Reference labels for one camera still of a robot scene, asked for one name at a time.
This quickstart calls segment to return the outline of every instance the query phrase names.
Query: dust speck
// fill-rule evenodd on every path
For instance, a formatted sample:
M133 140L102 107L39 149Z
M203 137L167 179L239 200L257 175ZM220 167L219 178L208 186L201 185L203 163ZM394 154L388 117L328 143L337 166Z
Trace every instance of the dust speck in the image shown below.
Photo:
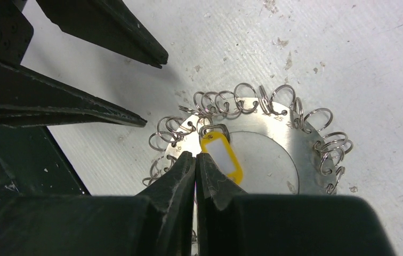
M285 70L290 69L293 66L293 57L291 57L291 52L289 52L286 58Z
M350 187L349 190L350 190L352 193L356 193L356 192L358 191L358 188L357 188L356 186L353 186L353 187Z
M289 40L281 40L280 37L277 37L277 45L281 46L281 48L284 48L288 44Z
M275 0L262 0L259 1L260 3L263 3L263 7L266 8L266 10L272 12L272 13L277 13L278 8L275 6Z
M293 184L291 184L291 182L286 181L286 185L288 185L289 191L290 191L293 195L297 194L296 187L295 187Z

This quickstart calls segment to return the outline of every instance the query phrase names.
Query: hole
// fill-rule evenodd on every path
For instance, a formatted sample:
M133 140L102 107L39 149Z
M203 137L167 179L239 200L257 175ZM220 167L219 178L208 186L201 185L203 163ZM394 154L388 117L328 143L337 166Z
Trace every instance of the hole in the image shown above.
M232 132L230 136L231 147L244 173L239 184L242 189L248 193L297 194L296 167L279 144L253 132Z
M328 169L328 170L323 170L323 173L325 175L330 175L332 173L332 169Z

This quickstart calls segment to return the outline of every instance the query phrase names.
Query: circular metal plate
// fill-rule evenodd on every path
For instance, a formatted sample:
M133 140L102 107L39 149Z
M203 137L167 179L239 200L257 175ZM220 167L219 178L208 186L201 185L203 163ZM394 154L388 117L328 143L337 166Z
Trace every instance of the circular metal plate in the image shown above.
M258 101L257 98L239 98L238 100L244 100L244 108L246 109L252 108L253 102ZM234 107L230 112L236 111L234 99L221 100L218 104L223 106L225 102L228 102L230 106ZM308 122L305 123L305 127L312 130L310 134L296 129L293 125L293 120L297 118L298 115L294 111L276 102L273 102L273 107L277 112L286 110L288 114L286 116L267 115L258 107L251 114L240 114L226 118L221 116L213 117L213 123L225 124L230 133L241 131L254 132L275 141L286 150L296 167L299 179L299 194L325 195L327 185L329 183L335 184L336 175L335 173L322 175L318 170L321 158L319 153L313 149L313 145L316 141L321 141L324 144L322 137ZM203 125L210 124L208 119L200 118L195 115L190 116L182 126L189 127L187 125L188 122L197 124L197 131ZM168 145L165 155L178 158L184 151L189 151L193 155L197 155L201 152L198 132L193 132L185 136L175 147ZM334 169L333 161L330 158L324 165L326 168Z

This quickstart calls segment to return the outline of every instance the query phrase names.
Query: white surface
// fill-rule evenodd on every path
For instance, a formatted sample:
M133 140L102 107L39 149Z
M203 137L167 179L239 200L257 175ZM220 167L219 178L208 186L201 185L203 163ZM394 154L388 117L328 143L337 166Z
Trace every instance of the white surface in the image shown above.
M403 1L125 2L168 50L162 70L62 33L35 1L24 9L35 28L24 66L149 121L144 129L50 128L93 195L143 189L161 155L148 136L159 118L181 115L177 105L190 105L194 92L239 82L270 92L287 78L306 110L330 108L329 131L355 142L338 193L368 201L403 255Z

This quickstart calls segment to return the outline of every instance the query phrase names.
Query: plastic key tag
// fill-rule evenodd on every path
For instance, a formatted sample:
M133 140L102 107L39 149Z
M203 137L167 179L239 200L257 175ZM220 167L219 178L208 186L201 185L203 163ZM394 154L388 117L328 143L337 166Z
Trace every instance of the plastic key tag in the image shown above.
M230 143L221 132L208 132L200 140L201 151L211 155L220 171L236 184L243 180L243 170L239 165Z

